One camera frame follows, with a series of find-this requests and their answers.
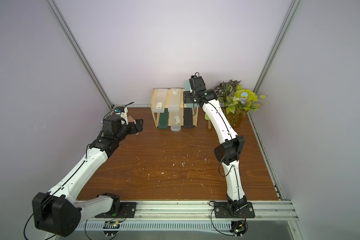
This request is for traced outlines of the teal pencil case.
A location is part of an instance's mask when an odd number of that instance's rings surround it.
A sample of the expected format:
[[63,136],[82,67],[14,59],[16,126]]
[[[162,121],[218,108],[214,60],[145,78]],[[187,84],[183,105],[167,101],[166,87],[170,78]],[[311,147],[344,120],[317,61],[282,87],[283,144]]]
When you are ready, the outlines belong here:
[[183,93],[184,105],[187,108],[198,108],[199,105],[194,101],[194,97],[191,94],[191,85],[189,80],[185,81],[185,91]]

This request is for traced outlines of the frosted pencil case small label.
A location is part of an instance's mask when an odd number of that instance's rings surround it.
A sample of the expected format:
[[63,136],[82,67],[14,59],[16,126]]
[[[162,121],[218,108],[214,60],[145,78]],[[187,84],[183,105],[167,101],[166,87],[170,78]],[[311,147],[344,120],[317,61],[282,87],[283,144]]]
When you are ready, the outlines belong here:
[[168,111],[170,113],[178,112],[180,110],[180,103],[181,103],[181,89],[171,89]]

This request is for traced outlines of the translucent rounded pencil case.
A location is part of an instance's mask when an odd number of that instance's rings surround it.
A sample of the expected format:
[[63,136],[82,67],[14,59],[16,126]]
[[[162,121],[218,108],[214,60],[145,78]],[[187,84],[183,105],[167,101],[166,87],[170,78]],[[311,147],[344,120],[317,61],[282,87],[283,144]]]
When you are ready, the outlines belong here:
[[171,131],[179,132],[181,126],[181,112],[173,112],[171,117]]

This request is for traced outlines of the dark green pencil case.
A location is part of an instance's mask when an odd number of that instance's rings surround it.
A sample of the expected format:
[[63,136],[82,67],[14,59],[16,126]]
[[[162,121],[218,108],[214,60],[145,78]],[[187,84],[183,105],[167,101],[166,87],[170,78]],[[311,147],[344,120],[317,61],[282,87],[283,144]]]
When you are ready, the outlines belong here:
[[168,108],[165,108],[164,112],[160,113],[159,115],[158,128],[160,130],[165,130],[168,128],[168,123],[169,123],[169,112],[168,112]]

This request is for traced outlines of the frosted pencil case with barcode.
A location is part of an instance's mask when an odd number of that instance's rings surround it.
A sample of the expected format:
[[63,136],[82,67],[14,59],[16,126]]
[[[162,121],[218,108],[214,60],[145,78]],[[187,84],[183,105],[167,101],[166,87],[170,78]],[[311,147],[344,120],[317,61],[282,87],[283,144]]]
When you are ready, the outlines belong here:
[[153,113],[164,113],[166,108],[168,89],[155,89],[153,91]]

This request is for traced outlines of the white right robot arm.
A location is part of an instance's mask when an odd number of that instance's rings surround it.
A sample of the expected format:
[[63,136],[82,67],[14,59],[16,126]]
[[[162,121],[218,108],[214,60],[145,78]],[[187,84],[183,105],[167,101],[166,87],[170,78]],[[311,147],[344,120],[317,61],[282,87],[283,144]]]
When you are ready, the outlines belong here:
[[213,90],[187,91],[184,94],[184,100],[189,100],[201,107],[217,133],[220,145],[214,149],[214,153],[219,166],[224,170],[222,177],[226,178],[227,182],[228,206],[232,212],[237,213],[248,205],[239,170],[240,154],[245,139],[238,135],[228,122]]

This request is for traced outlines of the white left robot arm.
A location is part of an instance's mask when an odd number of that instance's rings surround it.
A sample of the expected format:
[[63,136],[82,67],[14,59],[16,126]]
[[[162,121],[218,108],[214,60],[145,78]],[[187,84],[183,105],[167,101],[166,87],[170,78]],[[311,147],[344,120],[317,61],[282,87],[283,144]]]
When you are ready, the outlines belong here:
[[96,198],[78,202],[77,197],[92,175],[120,146],[127,135],[143,131],[142,119],[127,122],[115,115],[103,120],[98,137],[87,146],[86,153],[77,165],[48,192],[39,192],[32,200],[36,229],[53,236],[67,237],[77,226],[101,214],[118,216],[122,211],[120,197],[104,193]]

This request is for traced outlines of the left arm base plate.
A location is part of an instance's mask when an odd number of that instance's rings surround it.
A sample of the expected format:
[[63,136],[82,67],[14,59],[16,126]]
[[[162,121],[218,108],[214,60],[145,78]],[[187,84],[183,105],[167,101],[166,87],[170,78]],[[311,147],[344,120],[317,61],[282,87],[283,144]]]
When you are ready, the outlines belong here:
[[109,211],[106,213],[96,215],[95,218],[97,218],[97,219],[100,219],[100,218],[132,219],[135,217],[136,209],[137,209],[137,202],[121,202],[118,210]]

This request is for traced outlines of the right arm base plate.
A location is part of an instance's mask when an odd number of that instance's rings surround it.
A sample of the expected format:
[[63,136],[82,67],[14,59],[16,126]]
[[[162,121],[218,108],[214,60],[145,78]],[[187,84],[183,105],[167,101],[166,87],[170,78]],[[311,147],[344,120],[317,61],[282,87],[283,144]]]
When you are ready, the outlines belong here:
[[229,202],[213,202],[213,216],[217,219],[254,219],[256,214],[251,202],[247,202],[240,209],[237,209]]

